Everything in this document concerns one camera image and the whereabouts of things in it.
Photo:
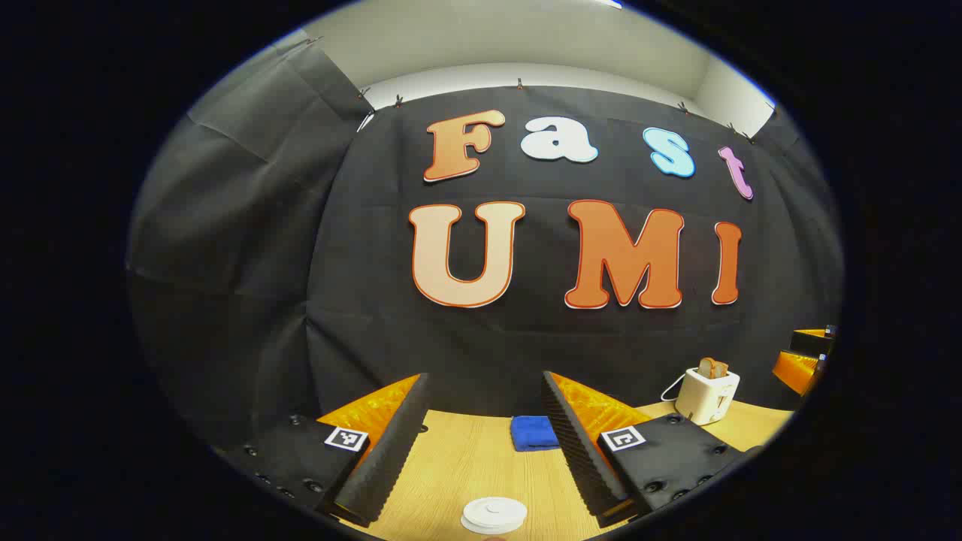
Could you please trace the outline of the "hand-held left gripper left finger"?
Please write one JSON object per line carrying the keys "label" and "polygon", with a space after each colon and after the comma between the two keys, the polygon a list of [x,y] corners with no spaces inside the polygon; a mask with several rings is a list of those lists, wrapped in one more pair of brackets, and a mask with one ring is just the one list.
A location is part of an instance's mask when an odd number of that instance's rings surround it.
{"label": "hand-held left gripper left finger", "polygon": [[284,503],[368,527],[422,431],[430,394],[429,374],[413,374],[322,417],[293,414],[216,451]]}

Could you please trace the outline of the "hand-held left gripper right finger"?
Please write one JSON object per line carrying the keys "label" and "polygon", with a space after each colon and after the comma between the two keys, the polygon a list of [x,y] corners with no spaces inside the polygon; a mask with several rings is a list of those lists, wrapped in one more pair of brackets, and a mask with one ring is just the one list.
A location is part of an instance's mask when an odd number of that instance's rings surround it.
{"label": "hand-held left gripper right finger", "polygon": [[568,470],[599,527],[634,521],[726,476],[761,451],[741,451],[678,413],[643,414],[553,372],[540,384]]}

